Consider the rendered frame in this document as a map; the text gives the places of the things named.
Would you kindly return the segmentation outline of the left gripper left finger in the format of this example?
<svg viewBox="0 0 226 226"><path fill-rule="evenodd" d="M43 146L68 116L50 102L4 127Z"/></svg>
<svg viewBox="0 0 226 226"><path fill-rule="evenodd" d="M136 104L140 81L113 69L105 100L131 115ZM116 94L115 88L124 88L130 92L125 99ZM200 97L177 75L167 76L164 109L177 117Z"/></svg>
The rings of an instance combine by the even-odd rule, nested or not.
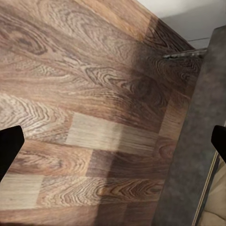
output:
<svg viewBox="0 0 226 226"><path fill-rule="evenodd" d="M20 125L0 130L0 182L24 145L24 133Z"/></svg>

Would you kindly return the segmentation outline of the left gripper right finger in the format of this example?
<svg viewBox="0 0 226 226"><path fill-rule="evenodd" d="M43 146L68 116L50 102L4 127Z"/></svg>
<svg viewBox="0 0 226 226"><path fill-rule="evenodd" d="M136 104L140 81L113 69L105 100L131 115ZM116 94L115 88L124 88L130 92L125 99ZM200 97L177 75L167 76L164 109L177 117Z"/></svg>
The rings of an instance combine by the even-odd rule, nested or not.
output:
<svg viewBox="0 0 226 226"><path fill-rule="evenodd" d="M226 163L226 127L216 125L212 132L211 142Z"/></svg>

